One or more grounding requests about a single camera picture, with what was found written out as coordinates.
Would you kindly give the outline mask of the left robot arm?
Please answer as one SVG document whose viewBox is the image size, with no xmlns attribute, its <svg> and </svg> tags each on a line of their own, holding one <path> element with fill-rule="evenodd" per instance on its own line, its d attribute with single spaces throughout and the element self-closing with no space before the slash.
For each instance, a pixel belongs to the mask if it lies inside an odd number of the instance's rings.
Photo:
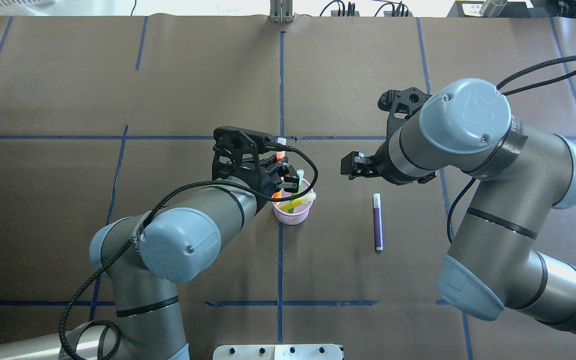
<svg viewBox="0 0 576 360">
<path fill-rule="evenodd" d="M 165 196 L 152 210 L 101 228 L 89 247 L 94 274 L 67 302 L 56 335 L 0 345 L 0 360 L 187 360 L 178 284 L 205 271 L 274 194 L 312 189 L 274 157 L 216 155 L 210 181 Z M 68 328 L 74 306 L 101 276 L 114 292 L 115 320 Z"/>
</svg>

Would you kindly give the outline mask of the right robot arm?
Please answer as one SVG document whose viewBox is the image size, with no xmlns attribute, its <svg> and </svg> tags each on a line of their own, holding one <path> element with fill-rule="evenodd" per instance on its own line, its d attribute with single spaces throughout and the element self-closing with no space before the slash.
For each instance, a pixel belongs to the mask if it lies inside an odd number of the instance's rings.
<svg viewBox="0 0 576 360">
<path fill-rule="evenodd" d="M 386 140 L 343 157 L 343 176 L 400 186 L 455 167 L 479 182 L 435 283 L 441 298 L 482 321 L 508 308 L 576 335 L 576 266 L 534 249 L 550 210 L 576 205 L 576 144 L 522 123 L 483 79 L 385 92 L 378 107 Z"/>
</svg>

